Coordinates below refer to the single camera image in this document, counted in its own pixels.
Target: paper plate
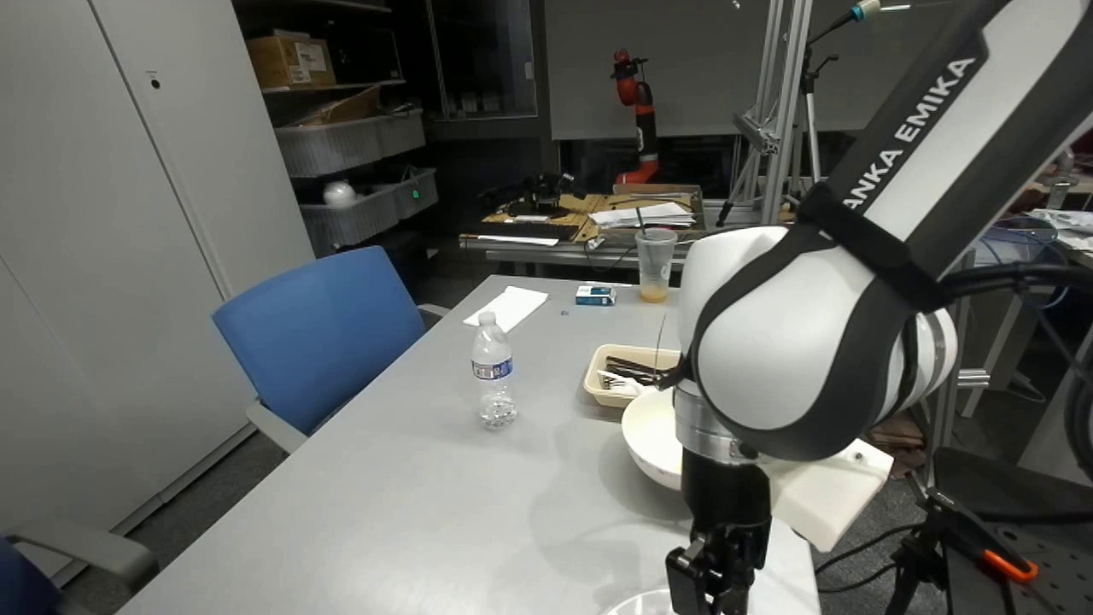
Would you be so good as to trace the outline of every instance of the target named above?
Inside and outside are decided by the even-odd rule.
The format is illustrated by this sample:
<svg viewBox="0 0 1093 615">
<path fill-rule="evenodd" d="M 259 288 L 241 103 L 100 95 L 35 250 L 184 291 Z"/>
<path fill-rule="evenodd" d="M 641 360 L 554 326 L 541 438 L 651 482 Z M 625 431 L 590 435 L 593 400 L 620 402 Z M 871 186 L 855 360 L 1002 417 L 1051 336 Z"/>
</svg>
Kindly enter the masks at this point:
<svg viewBox="0 0 1093 615">
<path fill-rule="evenodd" d="M 617 602 L 612 613 L 604 615 L 676 615 L 674 613 L 674 595 L 669 587 L 656 587 L 636 597 Z"/>
<path fill-rule="evenodd" d="M 674 390 L 650 390 L 620 414 L 620 438 L 636 464 L 660 487 L 678 488 L 682 448 L 676 442 Z"/>
</svg>

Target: bottle label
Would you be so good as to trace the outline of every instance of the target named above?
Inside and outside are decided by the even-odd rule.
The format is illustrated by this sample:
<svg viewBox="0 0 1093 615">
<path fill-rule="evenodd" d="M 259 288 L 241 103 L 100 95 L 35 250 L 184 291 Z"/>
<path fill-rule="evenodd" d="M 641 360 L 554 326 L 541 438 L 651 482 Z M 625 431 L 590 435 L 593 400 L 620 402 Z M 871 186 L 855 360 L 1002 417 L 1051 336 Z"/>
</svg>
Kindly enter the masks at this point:
<svg viewBox="0 0 1093 615">
<path fill-rule="evenodd" d="M 472 374 L 475 374 L 475 378 L 508 378 L 511 377 L 511 360 L 494 361 L 494 365 L 472 361 Z"/>
</svg>

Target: door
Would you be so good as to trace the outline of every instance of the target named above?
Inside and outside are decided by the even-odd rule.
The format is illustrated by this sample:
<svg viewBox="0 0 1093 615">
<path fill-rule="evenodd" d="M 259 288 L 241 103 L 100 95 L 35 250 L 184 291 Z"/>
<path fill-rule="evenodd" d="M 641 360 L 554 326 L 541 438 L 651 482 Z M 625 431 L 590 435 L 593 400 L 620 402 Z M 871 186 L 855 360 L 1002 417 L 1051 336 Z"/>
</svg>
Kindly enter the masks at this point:
<svg viewBox="0 0 1093 615">
<path fill-rule="evenodd" d="M 91 0 L 224 298 L 315 259 L 228 0 Z"/>
<path fill-rule="evenodd" d="M 241 429 L 249 385 L 91 6 L 0 24 L 0 528 L 117 528 Z"/>
</svg>

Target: gray table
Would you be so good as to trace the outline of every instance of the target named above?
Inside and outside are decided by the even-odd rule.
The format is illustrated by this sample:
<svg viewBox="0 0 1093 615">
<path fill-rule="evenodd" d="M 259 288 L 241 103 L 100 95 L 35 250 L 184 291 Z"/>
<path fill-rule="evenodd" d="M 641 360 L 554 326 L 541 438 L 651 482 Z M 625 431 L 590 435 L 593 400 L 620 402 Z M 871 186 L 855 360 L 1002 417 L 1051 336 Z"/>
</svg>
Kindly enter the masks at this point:
<svg viewBox="0 0 1093 615">
<path fill-rule="evenodd" d="M 507 284 L 549 301 L 511 332 L 522 417 L 484 435 L 461 321 Z M 651 345 L 669 315 L 620 298 L 484 279 L 124 613 L 584 615 L 661 586 L 685 511 L 581 393 L 601 341 Z"/>
</svg>

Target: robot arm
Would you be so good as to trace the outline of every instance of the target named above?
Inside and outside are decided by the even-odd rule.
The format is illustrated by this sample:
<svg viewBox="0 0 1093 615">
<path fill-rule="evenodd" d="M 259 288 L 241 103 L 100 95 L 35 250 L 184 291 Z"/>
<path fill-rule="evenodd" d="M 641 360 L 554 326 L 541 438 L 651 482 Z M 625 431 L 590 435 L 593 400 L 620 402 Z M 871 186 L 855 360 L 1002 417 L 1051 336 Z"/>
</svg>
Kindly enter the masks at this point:
<svg viewBox="0 0 1093 615">
<path fill-rule="evenodd" d="M 1093 111 L 1091 0 L 962 0 L 792 229 L 690 250 L 685 378 L 749 448 L 808 463 L 937 390 L 937 284 Z"/>
</svg>

